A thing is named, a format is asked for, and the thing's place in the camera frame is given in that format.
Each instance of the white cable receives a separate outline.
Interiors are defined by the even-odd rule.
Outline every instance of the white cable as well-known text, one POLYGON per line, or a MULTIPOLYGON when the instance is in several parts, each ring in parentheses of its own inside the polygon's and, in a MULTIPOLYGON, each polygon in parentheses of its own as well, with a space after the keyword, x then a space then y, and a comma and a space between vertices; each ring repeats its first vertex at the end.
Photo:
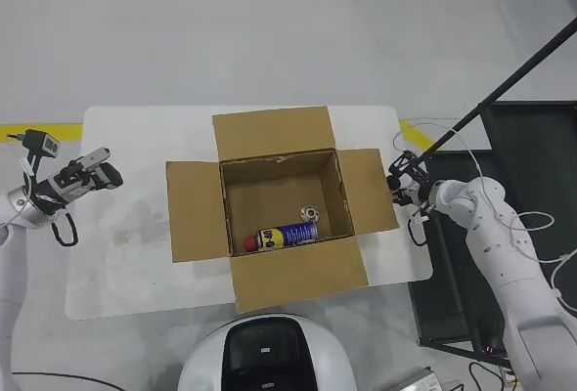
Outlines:
POLYGON ((28 181, 27 181, 27 197, 26 197, 26 199, 25 199, 25 203, 23 204, 23 206, 22 206, 22 208, 19 210, 19 212, 17 212, 17 214, 16 214, 15 216, 13 216, 12 219, 10 219, 10 220, 7 221, 6 223, 0 225, 0 229, 8 226, 8 225, 11 224, 11 223, 13 223, 13 222, 15 221, 15 219, 17 219, 19 216, 22 215, 23 211, 24 211, 25 208, 27 207, 27 205, 28 205, 28 203, 29 203, 29 201, 30 201, 30 198, 31 198, 31 196, 32 196, 32 178, 31 178, 31 175, 32 175, 32 167, 29 166, 29 165, 28 165, 27 167, 25 166, 24 159, 19 156, 19 153, 17 152, 17 150, 15 150, 15 147, 13 147, 13 144, 10 142, 8 136, 6 136, 5 143, 6 143, 6 145, 11 149, 11 151, 13 152, 13 154, 17 157, 17 160, 19 161, 19 163, 20 163, 20 165, 21 165, 21 167, 22 167, 23 173, 24 173, 25 175, 27 175, 28 181))
POLYGON ((484 196, 484 198, 486 198, 487 203, 491 206, 491 209, 493 209, 493 217, 495 218, 495 220, 497 220, 501 225, 503 225, 504 227, 509 229, 510 232, 510 242, 512 243, 512 245, 514 246, 514 248, 516 248, 516 250, 522 254, 524 257, 534 261, 534 262, 538 262, 538 263, 558 263, 558 266, 555 267, 554 271, 552 272, 552 275, 550 277, 550 287, 552 288, 552 290, 555 293, 556 298, 558 299, 558 301, 567 309, 573 311, 573 312, 577 312, 577 308, 574 308, 572 306, 570 306, 569 304, 567 304, 564 299, 562 298, 562 293, 560 292, 560 290, 555 286, 555 276, 557 275, 558 271, 571 259, 573 258, 573 256, 575 254, 577 254, 577 248, 574 249, 573 251, 571 251, 568 254, 563 254, 560 255, 559 257, 557 257, 556 259, 549 259, 549 260, 544 260, 544 259, 538 259, 535 258, 529 254, 526 254, 525 251, 523 251, 515 242, 514 240, 514 236, 512 234, 512 231, 524 231, 524 232, 534 232, 534 231, 541 231, 541 230, 545 230, 549 227, 551 227, 554 222, 555 222, 555 218, 554 216, 552 216, 549 213, 546 212, 539 212, 539 211, 530 211, 530 212, 522 212, 522 213, 518 213, 516 215, 514 215, 512 217, 512 220, 510 220, 509 224, 504 223, 504 221, 499 217, 499 213, 497 213, 497 208, 495 208, 495 205, 493 205, 493 202, 491 201, 491 198, 489 198, 486 189, 484 188, 484 174, 482 173, 482 168, 480 167, 480 164, 477 162, 477 159, 475 158, 475 155, 473 154, 473 152, 471 151, 471 148, 468 147, 468 145, 465 142, 465 139, 463 138, 463 136, 461 134, 459 134, 457 131, 455 131, 454 129, 445 126, 445 125, 441 125, 439 123, 434 123, 434 122, 420 122, 420 123, 416 123, 416 124, 412 124, 412 126, 410 127, 406 127, 405 129, 402 129, 399 133, 397 133, 395 135, 395 137, 393 138, 393 148, 397 151, 400 151, 397 146, 395 146, 395 140, 397 140, 397 137, 399 137, 399 135, 401 135, 403 132, 410 130, 412 128, 415 128, 417 126, 420 125, 432 125, 432 126, 437 126, 437 127, 441 127, 443 129, 447 129, 448 131, 454 132, 454 134, 459 138, 459 140, 463 143, 463 146, 465 146, 466 151, 468 152, 468 154, 471 156, 471 159, 473 160, 473 163, 475 164, 475 169, 477 169, 477 172, 480 176, 480 184, 482 186, 482 195, 484 196), (534 228, 517 228, 517 227, 513 227, 512 223, 519 217, 521 216, 529 216, 529 215, 538 215, 538 216, 545 216, 548 217, 550 219, 550 222, 542 225, 540 227, 534 227, 534 228))

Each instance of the cable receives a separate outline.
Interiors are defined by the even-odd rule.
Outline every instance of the cable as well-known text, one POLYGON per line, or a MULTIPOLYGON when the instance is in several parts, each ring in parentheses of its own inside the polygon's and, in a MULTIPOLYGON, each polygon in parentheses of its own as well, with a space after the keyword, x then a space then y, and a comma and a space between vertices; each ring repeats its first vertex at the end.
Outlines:
POLYGON ((61 239, 60 233, 58 232, 58 227, 56 226, 55 222, 52 222, 52 231, 54 232, 54 238, 56 238, 56 241, 62 247, 73 247, 78 242, 77 229, 75 228, 75 223, 73 222, 73 218, 71 217, 71 213, 69 213, 67 210, 65 210, 65 216, 67 217, 67 220, 69 221, 69 225, 71 226, 71 234, 73 236, 73 240, 70 242, 63 241, 61 239))
POLYGON ((525 251, 523 251, 519 245, 517 244, 516 240, 514 240, 514 236, 512 234, 513 231, 523 231, 523 232, 534 232, 534 231, 541 231, 541 230, 545 230, 549 227, 551 227, 554 222, 555 222, 555 218, 554 216, 552 216, 549 213, 546 212, 539 212, 539 211, 530 211, 530 212, 522 212, 522 213, 518 213, 515 214, 512 219, 510 220, 509 224, 504 223, 504 221, 500 218, 499 213, 497 212, 497 208, 495 207, 495 205, 493 204, 493 201, 491 200, 491 198, 488 196, 488 193, 486 192, 486 188, 484 187, 484 174, 482 173, 482 168, 480 167, 480 164, 478 163, 477 159, 475 158, 475 155, 473 154, 473 151, 471 150, 471 148, 468 147, 468 145, 465 142, 465 139, 463 138, 463 136, 455 131, 454 129, 445 126, 445 125, 441 125, 438 123, 434 123, 434 122, 420 122, 420 123, 416 123, 413 124, 412 126, 406 127, 405 129, 401 130, 399 133, 397 133, 395 135, 395 137, 393 138, 393 148, 395 148, 396 150, 399 151, 399 149, 395 146, 395 140, 397 139, 397 137, 399 137, 399 135, 401 135, 403 132, 410 130, 414 127, 420 126, 420 125, 432 125, 432 126, 438 126, 441 127, 443 129, 446 129, 448 131, 454 132, 454 134, 460 139, 460 141, 463 143, 463 146, 465 146, 466 151, 468 152, 468 154, 471 156, 471 159, 473 160, 473 163, 475 164, 475 169, 477 170, 479 177, 480 177, 480 185, 482 187, 482 195, 484 196, 484 198, 486 199, 487 203, 489 204, 489 206, 491 207, 491 209, 493 209, 493 213, 494 213, 494 218, 495 220, 497 220, 497 222, 499 222, 501 225, 503 225, 504 227, 509 229, 510 232, 510 242, 512 244, 512 246, 514 246, 514 248, 516 248, 516 250, 523 255, 524 257, 534 261, 534 262, 538 262, 538 263, 558 263, 558 266, 555 267, 555 269, 552 271, 552 275, 550 277, 550 287, 552 288, 552 290, 555 293, 555 296, 557 298, 557 300, 567 309, 576 312, 577 313, 577 308, 572 307, 571 305, 567 304, 564 299, 562 298, 562 293, 560 292, 560 290, 555 286, 555 276, 557 274, 557 272, 571 259, 573 258, 573 256, 575 256, 577 254, 577 248, 574 249, 573 251, 571 251, 568 254, 563 254, 560 255, 559 257, 557 257, 556 259, 550 259, 550 260, 543 260, 543 259, 538 259, 535 258, 529 254, 527 254, 525 251), (539 215, 539 216, 544 216, 550 219, 550 222, 540 226, 540 227, 534 227, 534 228, 518 228, 518 227, 513 227, 512 224, 517 220, 517 218, 521 217, 521 216, 529 216, 529 215, 539 215))
POLYGON ((500 389, 500 391, 504 391, 504 389, 506 388, 506 384, 504 382, 504 379, 499 376, 497 373, 493 372, 492 370, 484 367, 483 365, 481 365, 478 362, 473 362, 473 363, 469 363, 468 364, 468 372, 471 375, 471 378, 473 379, 473 382, 475 383, 475 385, 477 386, 477 389, 479 391, 482 391, 482 387, 480 387, 480 383, 477 381, 477 379, 475 378, 475 374, 473 374, 473 366, 478 366, 484 370, 486 370, 489 373, 492 373, 495 377, 497 377, 498 379, 500 379, 500 383, 502 383, 502 388, 500 389))
POLYGON ((412 218, 408 219, 408 233, 410 234, 410 239, 413 241, 413 243, 415 244, 415 246, 417 246, 417 247, 423 247, 424 245, 427 244, 427 239, 424 240, 422 243, 419 243, 419 242, 415 239, 415 235, 413 234, 413 229, 411 228, 411 222, 412 222, 412 218))
POLYGON ((12 219, 10 219, 10 220, 7 221, 6 223, 0 225, 0 229, 8 226, 8 225, 11 224, 12 222, 14 222, 15 219, 17 219, 19 216, 21 216, 22 213, 23 213, 23 211, 25 210, 25 208, 26 208, 27 205, 29 204, 30 198, 32 197, 32 181, 29 180, 29 178, 30 178, 30 176, 31 176, 31 175, 30 175, 30 171, 32 170, 32 169, 31 169, 31 166, 30 166, 29 170, 28 170, 28 168, 26 168, 26 167, 24 166, 24 163, 22 162, 22 158, 19 156, 18 152, 15 150, 15 148, 13 147, 13 145, 10 143, 10 141, 9 141, 9 136, 8 136, 8 135, 6 136, 5 142, 6 142, 6 145, 7 145, 8 147, 10 147, 11 151, 13 152, 13 154, 14 154, 14 155, 17 157, 17 159, 19 160, 19 163, 20 163, 20 165, 22 166, 23 173, 28 177, 28 181, 27 181, 27 196, 26 196, 26 198, 25 198, 25 203, 23 204, 23 206, 22 206, 22 208, 19 210, 19 212, 17 212, 17 214, 16 214, 15 216, 13 216, 12 219))
POLYGON ((108 383, 107 381, 103 381, 100 379, 96 379, 93 377, 87 377, 87 376, 80 376, 77 374, 67 374, 67 373, 54 373, 54 372, 13 372, 13 374, 36 374, 39 376, 52 376, 52 377, 66 377, 66 378, 74 378, 74 379, 79 379, 79 380, 86 380, 86 381, 92 381, 94 383, 100 383, 103 385, 106 385, 110 388, 113 388, 115 390, 119 390, 119 391, 125 391, 123 388, 121 387, 117 387, 114 384, 108 383))

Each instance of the spray can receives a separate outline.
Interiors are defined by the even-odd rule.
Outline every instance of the spray can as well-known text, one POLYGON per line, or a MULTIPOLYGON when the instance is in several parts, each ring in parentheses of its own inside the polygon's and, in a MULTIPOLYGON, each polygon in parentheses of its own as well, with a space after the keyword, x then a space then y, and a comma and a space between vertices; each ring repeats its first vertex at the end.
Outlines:
POLYGON ((315 241, 319 237, 313 222, 291 224, 257 231, 253 237, 245 239, 245 251, 259 248, 281 248, 315 241))

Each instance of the red cap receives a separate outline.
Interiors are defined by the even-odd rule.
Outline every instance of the red cap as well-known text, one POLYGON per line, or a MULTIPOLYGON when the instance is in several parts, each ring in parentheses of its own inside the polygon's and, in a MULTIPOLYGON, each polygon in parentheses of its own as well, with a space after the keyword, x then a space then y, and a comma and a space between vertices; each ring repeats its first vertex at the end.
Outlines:
POLYGON ((249 237, 245 239, 245 251, 255 251, 258 249, 258 242, 255 237, 249 237))

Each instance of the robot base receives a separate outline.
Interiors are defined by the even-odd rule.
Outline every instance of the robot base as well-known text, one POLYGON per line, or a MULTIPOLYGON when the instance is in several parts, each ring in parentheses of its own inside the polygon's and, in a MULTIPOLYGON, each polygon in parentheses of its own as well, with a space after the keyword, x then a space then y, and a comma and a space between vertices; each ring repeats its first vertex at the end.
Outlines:
POLYGON ((211 333, 185 363, 178 391, 356 391, 340 342, 295 315, 261 315, 211 333))

